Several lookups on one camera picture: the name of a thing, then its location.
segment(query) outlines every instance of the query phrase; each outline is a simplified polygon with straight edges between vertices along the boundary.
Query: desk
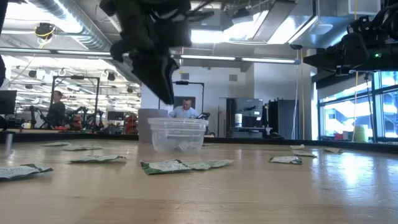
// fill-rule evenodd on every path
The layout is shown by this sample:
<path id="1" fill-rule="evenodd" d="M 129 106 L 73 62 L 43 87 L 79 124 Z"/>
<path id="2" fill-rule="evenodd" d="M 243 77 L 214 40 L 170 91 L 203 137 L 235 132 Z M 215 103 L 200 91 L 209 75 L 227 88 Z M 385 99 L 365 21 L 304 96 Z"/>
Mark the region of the desk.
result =
<path id="1" fill-rule="evenodd" d="M 212 144 L 201 154 L 161 155 L 134 141 L 76 140 L 97 151 L 67 152 L 35 143 L 0 151 L 0 165 L 46 163 L 54 171 L 0 182 L 1 223 L 397 223 L 397 156 L 346 151 L 303 165 L 271 164 L 289 146 Z M 126 164 L 67 164 L 88 154 L 126 156 Z M 234 159 L 206 172 L 146 175 L 139 160 Z"/>

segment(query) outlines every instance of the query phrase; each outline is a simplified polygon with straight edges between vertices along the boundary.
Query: clear plastic container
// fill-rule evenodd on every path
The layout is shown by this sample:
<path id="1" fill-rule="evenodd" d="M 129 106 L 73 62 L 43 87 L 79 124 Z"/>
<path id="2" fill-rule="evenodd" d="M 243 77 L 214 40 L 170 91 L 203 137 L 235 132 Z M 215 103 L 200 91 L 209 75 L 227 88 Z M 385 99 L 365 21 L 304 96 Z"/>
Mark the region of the clear plastic container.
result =
<path id="1" fill-rule="evenodd" d="M 149 118 L 157 152 L 200 152 L 208 121 L 184 118 Z"/>

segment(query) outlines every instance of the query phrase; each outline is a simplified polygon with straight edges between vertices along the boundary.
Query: man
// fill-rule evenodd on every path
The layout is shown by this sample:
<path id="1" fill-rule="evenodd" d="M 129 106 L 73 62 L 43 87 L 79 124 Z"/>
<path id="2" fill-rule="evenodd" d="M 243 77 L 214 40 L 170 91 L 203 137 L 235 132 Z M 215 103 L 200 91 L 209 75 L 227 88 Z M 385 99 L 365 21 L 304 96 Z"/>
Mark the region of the man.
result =
<path id="1" fill-rule="evenodd" d="M 53 101 L 54 103 L 50 106 L 49 113 L 47 114 L 47 120 L 51 126 L 63 126 L 63 120 L 65 118 L 65 105 L 61 102 L 62 93 L 58 90 L 54 91 Z"/>
<path id="2" fill-rule="evenodd" d="M 171 118 L 196 118 L 198 116 L 197 111 L 191 107 L 192 100 L 184 100 L 182 106 L 174 108 L 169 113 Z"/>

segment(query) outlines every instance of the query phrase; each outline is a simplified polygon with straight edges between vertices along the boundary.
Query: pipe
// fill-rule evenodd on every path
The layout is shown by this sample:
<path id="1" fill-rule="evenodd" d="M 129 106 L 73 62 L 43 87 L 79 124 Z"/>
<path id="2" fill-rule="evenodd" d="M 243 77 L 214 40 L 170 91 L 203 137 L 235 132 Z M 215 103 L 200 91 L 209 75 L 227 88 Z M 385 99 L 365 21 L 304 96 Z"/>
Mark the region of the pipe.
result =
<path id="1" fill-rule="evenodd" d="M 78 33 L 81 36 L 75 36 L 74 39 L 83 44 L 88 50 L 109 52 L 111 42 L 74 1 L 29 0 L 29 2 L 41 10 L 51 13 L 60 20 L 65 21 L 70 19 L 72 22 L 76 23 L 76 26 L 81 26 L 81 32 Z M 109 61 L 109 63 L 114 65 L 128 81 L 141 83 L 141 81 L 131 73 L 132 66 L 127 64 L 130 62 L 130 60 L 126 60 L 124 63 L 119 63 L 114 60 Z"/>

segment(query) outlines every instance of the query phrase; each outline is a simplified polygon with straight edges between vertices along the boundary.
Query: green packet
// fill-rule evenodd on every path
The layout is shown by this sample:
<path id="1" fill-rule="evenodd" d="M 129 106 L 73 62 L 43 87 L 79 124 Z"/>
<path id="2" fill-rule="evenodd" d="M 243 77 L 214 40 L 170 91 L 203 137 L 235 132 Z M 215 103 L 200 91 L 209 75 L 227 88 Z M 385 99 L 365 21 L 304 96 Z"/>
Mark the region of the green packet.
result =
<path id="1" fill-rule="evenodd" d="M 187 172 L 190 171 L 187 165 L 178 159 L 174 159 L 166 162 L 144 162 L 140 161 L 142 169 L 146 174 L 171 174 L 176 172 Z"/>
<path id="2" fill-rule="evenodd" d="M 297 164 L 301 165 L 302 160 L 296 156 L 277 156 L 272 157 L 269 162 L 276 162 L 276 163 L 286 163 L 286 164 Z"/>
<path id="3" fill-rule="evenodd" d="M 185 165 L 193 170 L 208 170 L 228 166 L 233 162 L 233 160 L 225 159 L 222 161 L 186 162 Z"/>

